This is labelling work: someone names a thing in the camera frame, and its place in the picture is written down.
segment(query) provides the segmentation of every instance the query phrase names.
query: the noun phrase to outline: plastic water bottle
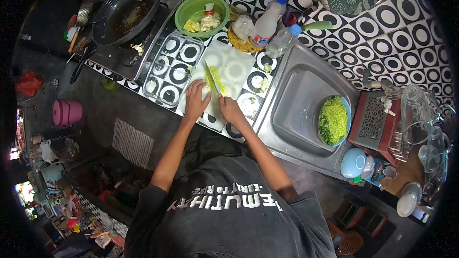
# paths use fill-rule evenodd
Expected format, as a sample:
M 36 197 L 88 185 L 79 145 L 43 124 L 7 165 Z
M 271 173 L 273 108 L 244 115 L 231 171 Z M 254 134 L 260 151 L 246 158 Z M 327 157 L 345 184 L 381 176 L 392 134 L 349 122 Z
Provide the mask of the plastic water bottle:
M 266 46 L 266 55 L 272 59 L 280 57 L 296 44 L 301 32 L 301 27 L 297 24 L 285 27 Z
M 277 20 L 279 20 L 287 10 L 287 0 L 271 0 L 268 5 L 266 6 L 266 10 L 268 10 L 272 3 L 277 2 L 280 4 L 280 11 L 279 11 L 279 16 L 277 17 Z
M 281 10 L 279 3 L 272 3 L 271 7 L 255 22 L 257 35 L 250 38 L 250 42 L 255 47 L 264 47 L 276 32 L 277 17 Z

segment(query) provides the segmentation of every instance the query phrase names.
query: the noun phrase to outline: blue bowl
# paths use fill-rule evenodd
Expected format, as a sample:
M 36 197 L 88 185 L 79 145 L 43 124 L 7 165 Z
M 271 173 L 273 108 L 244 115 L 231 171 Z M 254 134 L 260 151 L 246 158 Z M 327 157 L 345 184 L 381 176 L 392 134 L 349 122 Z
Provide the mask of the blue bowl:
M 341 98 L 341 102 L 343 102 L 344 106 L 346 107 L 346 113 L 347 113 L 347 134 L 342 137 L 336 144 L 332 145 L 332 146 L 339 146 L 341 145 L 341 143 L 347 138 L 347 135 L 349 134 L 349 131 L 351 130 L 351 123 L 352 123 L 352 115 L 351 115 L 351 106 L 349 105 L 349 103 L 347 102 L 347 100 L 345 98 L 343 98 L 342 96 L 339 96 L 339 95 L 333 95 L 333 96 L 330 96 L 328 98 L 326 98 L 324 101 L 323 101 L 323 104 L 322 104 L 322 107 L 320 108 L 320 113 L 318 114 L 317 116 L 317 119 L 319 120 L 320 119 L 320 114 L 322 113 L 322 108 L 324 107 L 324 104 L 325 102 L 332 98 L 332 97 L 340 97 Z M 320 136 L 320 130 L 319 130 L 319 124 L 317 122 L 317 135 L 318 135 L 318 138 L 326 145 L 328 145 L 326 142 L 324 142 L 324 140 L 322 140 L 322 137 Z
M 341 161 L 341 174 L 347 178 L 354 178 L 364 171 L 367 157 L 363 150 L 353 147 L 347 150 Z

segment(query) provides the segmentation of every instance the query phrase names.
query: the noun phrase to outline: striped mat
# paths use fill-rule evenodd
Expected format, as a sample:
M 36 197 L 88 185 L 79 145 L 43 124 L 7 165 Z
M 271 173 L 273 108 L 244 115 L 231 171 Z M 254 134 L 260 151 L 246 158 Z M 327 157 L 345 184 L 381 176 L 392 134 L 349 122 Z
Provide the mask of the striped mat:
M 147 169 L 154 140 L 130 124 L 116 118 L 112 147 L 131 163 Z

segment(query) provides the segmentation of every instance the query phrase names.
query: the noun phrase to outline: tiled wall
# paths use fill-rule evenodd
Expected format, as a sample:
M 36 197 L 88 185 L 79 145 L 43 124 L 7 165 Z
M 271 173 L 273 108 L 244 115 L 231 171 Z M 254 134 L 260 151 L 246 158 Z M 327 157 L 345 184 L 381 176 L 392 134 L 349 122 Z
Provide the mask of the tiled wall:
M 270 0 L 225 0 L 258 18 Z M 311 0 L 289 0 L 304 10 Z M 451 103 L 453 88 L 448 56 L 433 12 L 425 0 L 382 0 L 359 15 L 335 15 L 313 3 L 317 11 L 306 23 L 330 20 L 333 28 L 302 34 L 300 42 L 327 60 L 360 90 L 363 70 L 370 79 L 397 86 L 416 83 L 433 90 L 439 103 Z

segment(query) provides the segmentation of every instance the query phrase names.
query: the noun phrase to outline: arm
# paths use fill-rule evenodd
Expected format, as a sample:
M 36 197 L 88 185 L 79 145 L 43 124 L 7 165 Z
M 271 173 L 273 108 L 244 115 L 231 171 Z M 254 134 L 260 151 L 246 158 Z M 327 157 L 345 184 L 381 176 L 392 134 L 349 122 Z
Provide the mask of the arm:
M 287 173 L 253 131 L 237 102 L 230 97 L 223 97 L 219 94 L 219 105 L 225 120 L 236 127 L 246 139 L 268 186 L 274 189 L 286 202 L 298 196 Z
M 202 88 L 205 85 L 203 80 L 196 80 L 186 89 L 185 115 L 153 172 L 150 185 L 157 186 L 165 192 L 169 192 L 172 185 L 191 129 L 209 105 L 211 93 L 207 94 L 204 101 L 201 99 Z

